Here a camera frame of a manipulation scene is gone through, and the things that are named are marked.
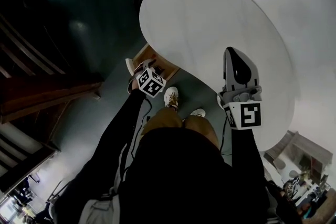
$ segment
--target white shoe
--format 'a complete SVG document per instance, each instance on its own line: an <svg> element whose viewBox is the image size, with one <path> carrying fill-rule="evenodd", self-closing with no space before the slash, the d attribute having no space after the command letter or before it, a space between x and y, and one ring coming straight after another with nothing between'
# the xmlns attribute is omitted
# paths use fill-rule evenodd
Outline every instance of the white shoe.
<svg viewBox="0 0 336 224"><path fill-rule="evenodd" d="M191 115L204 118L205 117L205 110L204 109L196 109L191 113Z"/></svg>
<svg viewBox="0 0 336 224"><path fill-rule="evenodd" d="M179 91L176 87L170 87L166 90L166 93L164 94L164 105L166 108L169 108L171 106L175 107L177 110L177 106L179 105Z"/></svg>

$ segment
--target floor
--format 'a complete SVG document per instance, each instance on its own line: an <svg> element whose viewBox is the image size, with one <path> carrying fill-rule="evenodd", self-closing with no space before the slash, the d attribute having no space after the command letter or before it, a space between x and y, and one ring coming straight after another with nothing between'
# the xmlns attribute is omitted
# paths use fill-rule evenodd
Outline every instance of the floor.
<svg viewBox="0 0 336 224"><path fill-rule="evenodd" d="M99 101L91 97L77 100L60 122L54 142L61 152L39 168L41 182L31 182L33 191L39 197L32 205L37 211L58 182L63 180L62 186L71 180L92 156L100 136L128 97L129 73L124 59L135 56L146 44L133 0L49 1L67 15L73 40L67 47L59 44L60 50L77 54L81 59L79 65L83 64L83 68L91 72L101 73L106 81ZM184 118L194 109L204 108L221 142L225 114L217 105L216 93L184 70L169 81L168 86L172 85L180 91L179 115ZM163 94L151 102L153 109L149 115L164 105ZM144 103L139 121L147 110L148 105ZM223 153L231 153L229 131L226 132ZM232 163L231 156L224 157L227 163Z"/></svg>

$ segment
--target cable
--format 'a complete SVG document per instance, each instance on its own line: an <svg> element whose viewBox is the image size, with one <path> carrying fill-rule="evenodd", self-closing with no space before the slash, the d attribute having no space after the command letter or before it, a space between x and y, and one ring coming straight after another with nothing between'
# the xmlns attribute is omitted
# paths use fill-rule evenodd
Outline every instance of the cable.
<svg viewBox="0 0 336 224"><path fill-rule="evenodd" d="M225 138L225 127L226 127L226 122L227 122L227 118L225 119L225 122L224 122L224 126L223 126L223 135L222 135L222 144L221 144L221 148L220 148L220 152L223 156L231 156L231 154L223 154L222 153L222 149L223 149L223 145L224 145L224 138Z"/></svg>
<svg viewBox="0 0 336 224"><path fill-rule="evenodd" d="M136 136L135 136L135 139L134 139L134 143L133 143L133 148L132 148L132 151L131 151L131 155L132 155L132 158L134 159L134 155L133 155L133 152L134 152L134 148L135 148L135 144L136 144L136 139L138 138L138 135L139 135L139 132L142 128L142 124L143 124L143 119L148 115L148 113L152 110L152 104L151 102L147 99L147 97L145 98L145 100L148 102L150 108L149 110L146 112L146 114L142 117L142 120L141 120L141 125L136 133Z"/></svg>

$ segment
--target white table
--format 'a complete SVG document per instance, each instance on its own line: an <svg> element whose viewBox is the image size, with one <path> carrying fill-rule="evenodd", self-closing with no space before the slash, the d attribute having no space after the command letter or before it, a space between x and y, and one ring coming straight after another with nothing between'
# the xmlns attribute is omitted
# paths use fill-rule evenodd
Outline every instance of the white table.
<svg viewBox="0 0 336 224"><path fill-rule="evenodd" d="M143 0L139 18L161 56L215 92L225 84L226 47L244 52L258 67L263 88L263 125L254 130L258 149L280 141L293 117L294 77L284 42L252 0Z"/></svg>

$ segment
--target brown pants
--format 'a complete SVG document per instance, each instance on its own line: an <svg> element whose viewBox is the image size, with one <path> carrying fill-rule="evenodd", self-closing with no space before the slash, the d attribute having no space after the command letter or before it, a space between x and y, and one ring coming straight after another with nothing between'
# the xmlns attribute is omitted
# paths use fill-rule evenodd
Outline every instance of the brown pants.
<svg viewBox="0 0 336 224"><path fill-rule="evenodd" d="M154 117L152 117L144 126L140 139L150 130L162 127L178 127L194 130L203 134L219 149L218 138L207 119L190 115L182 121L176 111L171 108L163 108Z"/></svg>

